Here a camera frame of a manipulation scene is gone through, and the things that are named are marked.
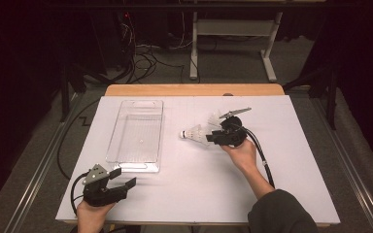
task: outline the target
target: shuttlecock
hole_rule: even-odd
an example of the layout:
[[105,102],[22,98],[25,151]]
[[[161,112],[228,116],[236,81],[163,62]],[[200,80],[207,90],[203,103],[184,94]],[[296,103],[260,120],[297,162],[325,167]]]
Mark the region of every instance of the shuttlecock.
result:
[[217,113],[212,113],[208,118],[208,123],[217,128],[220,128],[220,123],[223,122],[223,119],[220,118],[220,110]]
[[207,134],[211,134],[211,130],[209,128],[203,128],[198,124],[188,130],[181,131],[180,137],[182,139],[191,139],[205,146],[210,146],[210,143],[207,140]]

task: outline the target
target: white stand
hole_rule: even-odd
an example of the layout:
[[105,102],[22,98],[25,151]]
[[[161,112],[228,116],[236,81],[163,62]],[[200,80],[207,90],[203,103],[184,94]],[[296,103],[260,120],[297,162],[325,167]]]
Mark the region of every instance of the white stand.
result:
[[283,13],[277,13],[275,20],[198,20],[197,13],[193,13],[192,51],[190,56],[189,78],[191,80],[196,80],[198,77],[198,50],[196,47],[198,35],[268,36],[268,46],[266,50],[261,50],[260,54],[269,82],[275,83],[277,77],[272,68],[269,54],[274,45],[282,15]]

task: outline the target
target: wrist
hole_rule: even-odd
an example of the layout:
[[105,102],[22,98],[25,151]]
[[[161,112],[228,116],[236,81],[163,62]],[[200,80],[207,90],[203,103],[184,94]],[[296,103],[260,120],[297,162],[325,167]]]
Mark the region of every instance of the wrist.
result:
[[241,172],[244,174],[244,176],[261,176],[261,174],[259,173],[259,170],[258,168],[256,167],[256,165],[247,165],[247,166],[242,166],[241,167]]

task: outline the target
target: metal leg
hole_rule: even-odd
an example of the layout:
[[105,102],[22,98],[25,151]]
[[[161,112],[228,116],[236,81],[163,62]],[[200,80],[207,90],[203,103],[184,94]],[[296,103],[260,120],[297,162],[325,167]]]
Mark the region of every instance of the metal leg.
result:
[[268,47],[266,50],[262,50],[261,57],[264,63],[265,71],[268,76],[268,80],[271,83],[275,83],[277,81],[277,77],[275,76],[274,69],[272,68],[271,60],[269,59],[269,54],[271,53],[272,46],[274,45],[275,37],[277,36],[278,28],[280,27],[281,17],[283,13],[277,13],[275,16],[275,23],[271,28],[271,34],[269,36]]
[[193,13],[193,28],[192,28],[192,52],[190,55],[189,65],[189,78],[191,80],[198,79],[198,49],[196,48],[196,42],[198,39],[197,31],[198,13]]

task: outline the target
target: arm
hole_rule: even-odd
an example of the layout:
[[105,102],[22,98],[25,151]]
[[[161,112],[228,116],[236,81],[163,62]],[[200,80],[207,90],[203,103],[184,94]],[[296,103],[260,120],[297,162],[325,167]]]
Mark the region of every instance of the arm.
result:
[[104,226],[105,216],[115,206],[112,203],[103,207],[92,207],[86,201],[82,201],[77,208],[78,232],[99,233]]
[[265,194],[275,190],[269,182],[262,177],[256,167],[256,148],[249,140],[245,140],[239,147],[220,146],[232,159],[232,162],[244,174],[256,198],[259,200]]
[[237,148],[221,146],[244,174],[258,201],[248,214],[253,232],[314,232],[317,225],[294,196],[275,190],[256,168],[255,145],[245,140]]

